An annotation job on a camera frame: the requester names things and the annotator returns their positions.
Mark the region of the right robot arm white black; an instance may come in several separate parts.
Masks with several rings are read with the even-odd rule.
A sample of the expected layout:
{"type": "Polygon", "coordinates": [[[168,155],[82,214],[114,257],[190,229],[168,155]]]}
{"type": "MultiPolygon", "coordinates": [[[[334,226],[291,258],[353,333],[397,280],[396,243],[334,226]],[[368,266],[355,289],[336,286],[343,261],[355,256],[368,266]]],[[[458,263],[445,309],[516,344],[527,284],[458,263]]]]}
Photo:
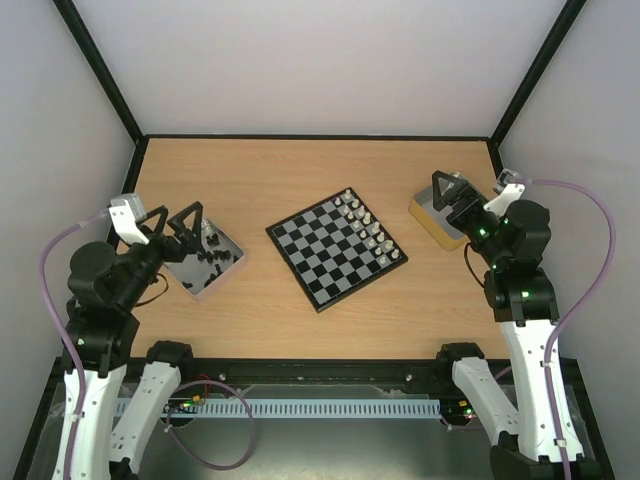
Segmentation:
{"type": "Polygon", "coordinates": [[[523,198],[525,184],[505,174],[487,199],[468,180],[435,171],[433,207],[465,234],[487,264],[483,291],[508,347],[516,398],[510,400],[474,343],[437,355],[436,379],[470,401],[490,443],[496,479],[598,479],[571,418],[558,353],[560,316],[540,263],[551,238],[550,213],[523,198]]]}

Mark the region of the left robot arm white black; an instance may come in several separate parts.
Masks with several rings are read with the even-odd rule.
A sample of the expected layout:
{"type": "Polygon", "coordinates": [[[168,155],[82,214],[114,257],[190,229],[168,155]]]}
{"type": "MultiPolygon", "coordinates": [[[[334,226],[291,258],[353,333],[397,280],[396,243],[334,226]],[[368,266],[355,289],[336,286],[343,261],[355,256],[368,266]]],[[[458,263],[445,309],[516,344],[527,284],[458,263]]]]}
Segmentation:
{"type": "Polygon", "coordinates": [[[181,263],[202,248],[203,206],[194,202],[170,216],[160,206],[148,216],[117,199],[107,216],[130,236],[124,254],[105,241],[80,247],[70,259],[69,321],[61,330],[65,420],[54,478],[135,479],[155,422],[180,382],[191,376],[190,345],[158,341],[148,351],[140,383],[114,418],[139,328],[133,311],[166,263],[181,263]],[[148,217],[158,220],[146,226],[148,217]]]}

